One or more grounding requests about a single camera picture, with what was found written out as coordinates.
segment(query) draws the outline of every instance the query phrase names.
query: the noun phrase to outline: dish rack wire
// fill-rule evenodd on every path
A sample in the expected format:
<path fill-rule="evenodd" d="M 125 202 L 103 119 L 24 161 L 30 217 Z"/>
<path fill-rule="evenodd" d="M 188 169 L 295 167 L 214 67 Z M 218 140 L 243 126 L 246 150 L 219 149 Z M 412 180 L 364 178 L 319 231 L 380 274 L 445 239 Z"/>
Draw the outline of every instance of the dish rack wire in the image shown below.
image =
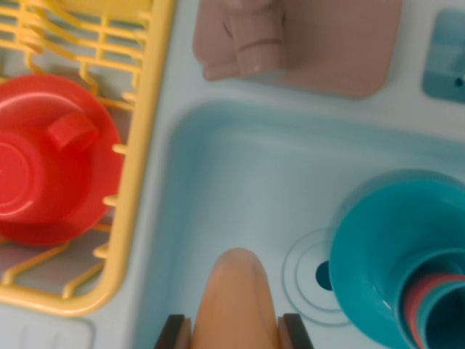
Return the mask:
<path fill-rule="evenodd" d="M 42 250 L 0 275 L 2 302 L 61 316 L 80 316 L 105 304 L 124 279 L 175 0 L 153 3 L 151 0 L 115 0 L 109 6 L 110 2 L 112 0 L 0 0 L 0 48 L 22 52 L 24 66 L 31 73 L 46 73 L 35 63 L 35 58 L 45 51 L 77 63 L 82 83 L 103 105 L 132 114 L 127 144 L 113 146 L 116 153 L 125 156 L 119 192 L 103 199 L 106 205 L 115 207 L 113 223 L 94 227 L 94 230 L 109 233 L 108 242 L 93 251 L 99 262 L 69 280 L 61 294 L 18 284 L 16 280 L 21 273 L 64 253 L 73 242 Z M 68 29 L 70 27 L 88 35 L 76 35 Z M 76 53 L 60 42 L 82 50 Z M 89 72 L 96 66 L 130 73 L 132 90 L 123 92 L 120 99 L 102 97 L 97 80 Z M 0 70 L 0 83 L 6 80 Z M 2 247 L 8 244 L 8 239 L 0 236 L 0 254 Z M 95 288 L 75 295 L 80 285 L 99 272 L 102 274 Z"/>

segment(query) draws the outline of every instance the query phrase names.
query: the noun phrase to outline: toy kitchen sink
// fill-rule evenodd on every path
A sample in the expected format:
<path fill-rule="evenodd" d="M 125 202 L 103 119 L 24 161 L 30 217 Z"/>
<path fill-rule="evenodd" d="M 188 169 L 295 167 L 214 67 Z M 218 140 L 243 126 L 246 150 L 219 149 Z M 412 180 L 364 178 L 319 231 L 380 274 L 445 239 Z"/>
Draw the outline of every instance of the toy kitchen sink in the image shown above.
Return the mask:
<path fill-rule="evenodd" d="M 113 147 L 126 154 L 118 200 L 105 199 L 114 218 L 65 247 L 0 246 L 0 271 L 21 267 L 16 289 L 0 288 L 0 348 L 153 348 L 170 314 L 195 321 L 211 267 L 233 247 L 259 257 L 275 312 L 299 313 L 315 349 L 385 348 L 351 325 L 317 270 L 367 183 L 417 171 L 465 181 L 465 2 L 288 0 L 253 45 L 219 1 L 150 2 L 143 15 L 111 13 L 137 26 L 70 15 L 70 1 L 0 2 L 2 74 L 84 80 L 127 141 Z M 24 8 L 53 15 L 8 22 Z M 7 35 L 21 21 L 53 39 L 24 35 L 21 49 Z M 63 53 L 72 38 L 59 28 L 71 27 L 91 32 L 74 48 L 135 65 Z"/>

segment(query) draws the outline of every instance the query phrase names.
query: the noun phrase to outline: plastic toy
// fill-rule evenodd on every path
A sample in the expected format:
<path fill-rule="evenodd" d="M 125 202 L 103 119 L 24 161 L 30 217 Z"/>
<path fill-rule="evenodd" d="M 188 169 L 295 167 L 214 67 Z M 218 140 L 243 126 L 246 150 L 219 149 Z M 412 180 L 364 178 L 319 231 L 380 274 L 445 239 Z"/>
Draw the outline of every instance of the plastic toy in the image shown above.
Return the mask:
<path fill-rule="evenodd" d="M 463 309 L 464 305 L 461 304 L 461 298 L 457 294 L 451 293 L 450 287 L 453 286 L 455 290 L 465 287 L 465 276 L 461 274 L 449 273 L 433 273 L 423 278 L 420 278 L 409 290 L 407 290 L 403 305 L 403 313 L 408 327 L 415 339 L 416 344 L 421 348 L 459 348 L 460 334 L 454 333 L 457 328 L 463 323 Z M 432 299 L 429 294 L 434 292 L 437 296 Z M 420 305 L 422 308 L 428 303 L 429 312 L 420 314 Z M 434 307 L 441 307 L 439 311 L 432 313 Z M 437 339 L 437 333 L 446 331 L 442 339 Z M 429 332 L 429 339 L 424 341 L 426 336 L 420 337 L 419 332 L 422 334 Z M 428 342 L 434 341 L 434 344 L 428 346 Z"/>
<path fill-rule="evenodd" d="M 59 244 L 95 225 L 118 191 L 123 158 L 113 120 L 90 92 L 59 76 L 0 85 L 0 231 Z"/>
<path fill-rule="evenodd" d="M 463 254 L 465 190 L 435 180 L 382 188 L 347 215 L 331 247 L 333 290 L 349 319 L 391 348 L 408 348 L 399 323 L 413 272 L 434 257 Z"/>

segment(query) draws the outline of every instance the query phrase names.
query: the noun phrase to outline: red toy plate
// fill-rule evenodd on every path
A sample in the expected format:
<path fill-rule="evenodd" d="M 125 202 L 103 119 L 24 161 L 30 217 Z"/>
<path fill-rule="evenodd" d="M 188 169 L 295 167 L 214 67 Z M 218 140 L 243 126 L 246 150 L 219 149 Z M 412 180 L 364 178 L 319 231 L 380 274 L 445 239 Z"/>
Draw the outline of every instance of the red toy plate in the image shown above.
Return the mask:
<path fill-rule="evenodd" d="M 115 124 L 75 82 L 27 75 L 0 85 L 0 235 L 59 244 L 95 225 L 118 192 Z"/>

